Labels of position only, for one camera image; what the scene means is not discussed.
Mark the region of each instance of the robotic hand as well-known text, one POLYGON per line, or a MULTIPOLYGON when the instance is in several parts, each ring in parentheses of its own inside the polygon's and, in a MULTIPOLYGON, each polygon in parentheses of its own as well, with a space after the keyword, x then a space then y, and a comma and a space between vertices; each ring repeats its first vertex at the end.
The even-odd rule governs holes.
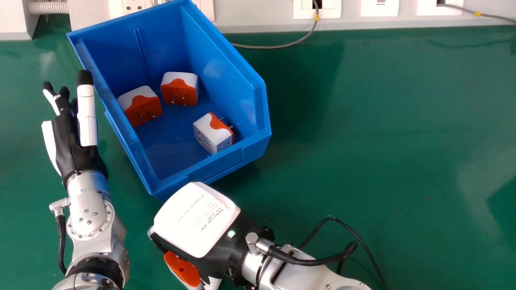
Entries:
MULTIPOLYGON (((326 218, 311 237, 327 220, 338 221, 326 218)), ((326 259, 314 259, 291 245, 277 246, 272 230, 257 227, 229 198, 199 182, 187 184, 163 205, 148 235, 189 290, 216 290, 222 279, 260 290, 370 290, 325 266, 343 261, 355 250, 355 242, 326 259)), ((372 254, 359 241, 384 283, 372 254)))
POLYGON ((59 231, 59 268, 65 278, 53 290, 122 290, 129 273, 124 248, 126 230, 115 214, 107 186, 107 168, 97 145, 93 78, 89 71, 77 73, 77 98, 59 94, 49 82, 43 94, 55 114, 41 124, 50 161, 62 178, 68 197, 50 205, 59 231), (65 221, 64 208, 70 208, 65 221), (63 262, 66 234, 73 241, 72 262, 63 262))

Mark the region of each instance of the white flexible conduit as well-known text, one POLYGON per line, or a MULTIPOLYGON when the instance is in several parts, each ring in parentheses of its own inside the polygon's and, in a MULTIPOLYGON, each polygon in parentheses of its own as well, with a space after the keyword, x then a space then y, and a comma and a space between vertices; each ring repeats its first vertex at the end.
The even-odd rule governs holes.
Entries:
POLYGON ((70 14, 67 2, 29 2, 30 14, 70 14))

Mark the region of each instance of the gray cable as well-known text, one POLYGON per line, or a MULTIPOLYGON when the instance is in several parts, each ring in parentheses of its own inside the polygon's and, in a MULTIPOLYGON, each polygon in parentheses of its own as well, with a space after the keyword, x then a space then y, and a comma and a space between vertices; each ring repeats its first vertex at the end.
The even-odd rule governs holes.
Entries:
POLYGON ((509 22, 512 22, 512 23, 516 24, 516 20, 508 18, 508 17, 503 17, 503 16, 499 16, 499 15, 492 15, 492 14, 485 14, 485 13, 469 10, 469 9, 466 9, 466 8, 463 8, 463 7, 460 7, 460 6, 455 6, 455 5, 451 5, 451 4, 437 4, 437 6, 448 7, 448 8, 455 8, 455 9, 459 9, 459 10, 462 10, 464 12, 473 14, 475 16, 483 16, 483 17, 489 17, 489 18, 502 19, 502 20, 509 21, 509 22))
POLYGON ((312 29, 303 37, 300 39, 287 43, 287 44, 281 44, 281 45, 245 45, 245 44, 238 44, 238 43, 232 43, 230 42, 234 47, 241 47, 243 49, 252 49, 252 50, 277 50, 277 49, 284 49, 285 47, 294 46, 296 44, 299 44, 303 41, 305 41, 312 33, 314 33, 315 27, 317 26, 317 22, 319 21, 319 5, 315 0, 313 0, 315 5, 315 19, 314 19, 314 25, 312 26, 312 29))

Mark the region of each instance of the blue storage box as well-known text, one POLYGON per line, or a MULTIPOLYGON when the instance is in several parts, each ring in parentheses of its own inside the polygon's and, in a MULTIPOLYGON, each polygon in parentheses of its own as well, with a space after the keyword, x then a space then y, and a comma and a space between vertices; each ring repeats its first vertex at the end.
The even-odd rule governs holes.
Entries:
POLYGON ((265 83, 190 0, 174 0, 68 33, 91 71, 105 115, 147 191, 165 202, 191 181, 207 184, 263 156, 271 136, 265 83), (163 74, 199 77, 197 106, 162 101, 163 115, 132 128, 116 98, 163 74), (192 124, 213 112, 233 125, 235 144, 209 155, 192 124))

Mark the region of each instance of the green table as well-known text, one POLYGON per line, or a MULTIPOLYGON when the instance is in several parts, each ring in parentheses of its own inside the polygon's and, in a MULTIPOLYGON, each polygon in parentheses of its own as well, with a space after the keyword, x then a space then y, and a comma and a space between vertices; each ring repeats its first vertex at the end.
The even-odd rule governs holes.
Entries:
MULTIPOLYGON (((0 43, 4 289, 50 289, 61 279, 47 205, 66 192, 40 132, 53 117, 41 83, 74 86, 81 66, 69 29, 51 17, 35 40, 0 43)), ((228 37, 273 44, 299 35, 228 37)), ((273 137, 263 158, 213 186, 273 228, 278 243, 299 244, 333 215, 368 243, 391 289, 516 288, 514 27, 329 31, 290 49, 241 53, 267 84, 273 137)), ((146 235, 160 203, 102 111, 99 148, 128 230, 126 288, 182 289, 146 235)), ((306 251, 322 257, 350 240, 332 224, 306 251)), ((380 288, 363 249, 344 274, 380 288)))

